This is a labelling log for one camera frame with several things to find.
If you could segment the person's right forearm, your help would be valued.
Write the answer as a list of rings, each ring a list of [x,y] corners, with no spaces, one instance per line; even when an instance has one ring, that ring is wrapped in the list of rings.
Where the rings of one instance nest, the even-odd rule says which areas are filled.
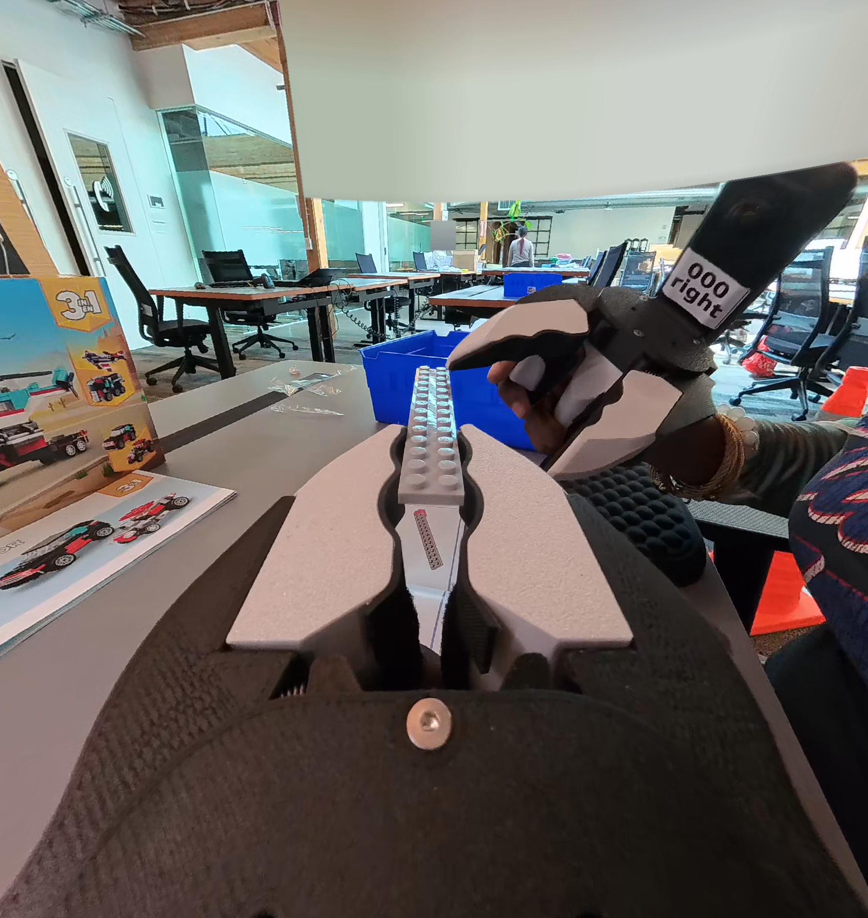
[[[787,519],[810,480],[840,453],[856,419],[756,421],[758,448],[728,495],[739,506]]]

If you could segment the wooden edged office desk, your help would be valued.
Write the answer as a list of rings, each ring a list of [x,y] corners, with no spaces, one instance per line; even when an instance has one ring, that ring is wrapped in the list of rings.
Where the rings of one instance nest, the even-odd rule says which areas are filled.
[[[475,321],[491,318],[517,301],[515,296],[505,296],[501,285],[478,284],[433,295],[428,299],[428,306],[439,320],[459,330],[471,328]]]
[[[336,298],[358,292],[362,302],[382,300],[394,295],[394,289],[405,287],[405,278],[374,276],[371,278],[338,278],[317,287],[263,286],[238,287],[177,287],[149,289],[158,305],[170,299],[176,305],[176,318],[183,318],[185,306],[204,308],[211,325],[213,352],[222,379],[235,376],[236,367],[223,327],[222,315],[227,312],[245,312],[263,306],[267,315],[305,310],[307,313],[313,361],[335,362],[335,348],[330,327],[328,308]]]
[[[440,280],[438,271],[351,272],[348,282],[360,289],[359,302],[371,312],[371,343],[414,333],[420,295],[429,295]]]

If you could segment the open lego instruction booklet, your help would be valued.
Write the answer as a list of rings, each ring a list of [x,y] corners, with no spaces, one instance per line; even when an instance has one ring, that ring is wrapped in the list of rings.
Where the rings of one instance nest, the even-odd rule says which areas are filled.
[[[457,507],[406,504],[396,532],[402,545],[406,586],[417,613],[420,643],[441,655],[444,619],[458,576],[465,523]]]

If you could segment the closed lego instruction booklet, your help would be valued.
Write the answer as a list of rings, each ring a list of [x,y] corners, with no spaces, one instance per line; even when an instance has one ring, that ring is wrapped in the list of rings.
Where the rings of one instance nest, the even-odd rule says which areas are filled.
[[[235,497],[138,470],[0,536],[0,657]]]

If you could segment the orange traffic cone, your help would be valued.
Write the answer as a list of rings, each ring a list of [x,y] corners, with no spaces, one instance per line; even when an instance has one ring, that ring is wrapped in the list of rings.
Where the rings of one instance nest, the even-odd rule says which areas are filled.
[[[859,419],[868,399],[868,367],[851,366],[844,371],[841,384],[818,411],[818,421]]]
[[[750,629],[752,636],[778,634],[825,622],[808,593],[794,557],[775,552]]]

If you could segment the small blue storage bin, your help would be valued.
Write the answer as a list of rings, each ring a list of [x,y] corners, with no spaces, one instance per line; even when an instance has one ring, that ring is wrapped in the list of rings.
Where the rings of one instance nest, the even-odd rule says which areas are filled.
[[[563,281],[563,275],[555,271],[508,270],[503,277],[504,298],[516,301]]]

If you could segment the red bag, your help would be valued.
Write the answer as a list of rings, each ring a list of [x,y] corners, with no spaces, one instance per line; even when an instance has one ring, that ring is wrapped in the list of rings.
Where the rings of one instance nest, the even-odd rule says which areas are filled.
[[[768,355],[768,345],[768,338],[762,337],[739,363],[754,380],[771,379],[775,376],[777,361]]]

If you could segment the person's patterned top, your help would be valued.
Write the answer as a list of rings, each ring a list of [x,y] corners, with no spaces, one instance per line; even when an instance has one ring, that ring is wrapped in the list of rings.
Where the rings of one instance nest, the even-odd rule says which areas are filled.
[[[868,689],[868,412],[795,500],[789,535],[807,591]]]

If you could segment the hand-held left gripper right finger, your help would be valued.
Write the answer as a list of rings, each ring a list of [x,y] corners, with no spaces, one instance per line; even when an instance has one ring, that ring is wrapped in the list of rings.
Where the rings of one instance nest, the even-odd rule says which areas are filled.
[[[472,504],[452,631],[470,675],[507,675],[522,655],[555,670],[568,651],[629,647],[633,632],[563,488],[471,424]]]

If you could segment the long grey lego plate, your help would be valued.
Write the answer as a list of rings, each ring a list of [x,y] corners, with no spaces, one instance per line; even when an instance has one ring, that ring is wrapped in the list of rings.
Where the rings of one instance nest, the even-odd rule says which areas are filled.
[[[443,366],[417,369],[398,499],[403,505],[454,509],[464,501],[450,374]]]

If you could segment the lego set box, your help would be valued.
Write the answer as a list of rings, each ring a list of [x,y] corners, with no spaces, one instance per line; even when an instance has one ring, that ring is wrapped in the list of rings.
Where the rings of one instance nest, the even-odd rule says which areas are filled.
[[[0,539],[164,460],[107,281],[0,277]]]

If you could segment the person's dark pants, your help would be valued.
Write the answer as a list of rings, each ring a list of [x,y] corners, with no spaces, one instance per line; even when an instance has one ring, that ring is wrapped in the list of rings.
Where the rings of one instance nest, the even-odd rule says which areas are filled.
[[[825,624],[764,671],[868,886],[868,688]]]

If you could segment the blue plastic bin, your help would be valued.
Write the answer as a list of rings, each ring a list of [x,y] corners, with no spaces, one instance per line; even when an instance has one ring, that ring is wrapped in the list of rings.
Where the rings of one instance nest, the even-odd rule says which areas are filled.
[[[451,351],[468,335],[465,330],[441,335],[431,329],[362,349],[375,419],[407,424],[417,369],[445,365]],[[523,420],[488,382],[486,368],[451,373],[451,386],[457,424],[470,423],[511,448],[532,451]]]

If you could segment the person's right hand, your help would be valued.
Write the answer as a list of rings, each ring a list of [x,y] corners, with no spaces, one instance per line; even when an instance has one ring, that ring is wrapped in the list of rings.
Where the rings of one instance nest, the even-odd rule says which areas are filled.
[[[503,402],[524,421],[536,451],[552,455],[567,437],[567,427],[555,419],[554,408],[569,378],[556,384],[541,401],[532,403],[527,390],[510,380],[514,368],[509,361],[499,361],[490,368],[488,380],[497,386]],[[726,435],[720,422],[711,417],[658,439],[638,460],[683,484],[702,486],[715,476],[725,451]]]

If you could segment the white door with window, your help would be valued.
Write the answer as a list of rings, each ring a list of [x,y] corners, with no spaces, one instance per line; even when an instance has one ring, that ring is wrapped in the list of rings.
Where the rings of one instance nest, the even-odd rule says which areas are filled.
[[[46,205],[29,200],[62,273],[105,276],[119,309],[133,316],[134,300],[108,261],[121,246],[141,281],[162,280],[162,264],[114,101],[32,63],[13,64],[34,125],[33,152],[44,181]]]

